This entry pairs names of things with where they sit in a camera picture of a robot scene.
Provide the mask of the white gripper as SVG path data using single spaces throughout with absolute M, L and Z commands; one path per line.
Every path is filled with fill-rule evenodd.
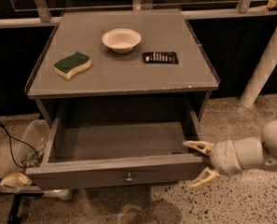
M 200 175 L 190 182 L 192 188 L 200 188 L 217 181 L 222 175 L 236 175 L 243 171 L 234 143 L 230 140 L 216 144 L 207 141 L 185 141 L 184 147 L 192 148 L 202 154 L 210 153 L 211 164 L 216 170 L 206 167 Z

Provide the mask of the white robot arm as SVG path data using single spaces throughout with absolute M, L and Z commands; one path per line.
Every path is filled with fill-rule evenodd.
M 192 188 L 211 185 L 222 175 L 237 175 L 245 170 L 277 171 L 277 120 L 264 125 L 259 137 L 227 140 L 215 144 L 206 141 L 185 141 L 183 146 L 208 156 L 213 166 L 213 169 L 206 167 L 191 181 Z

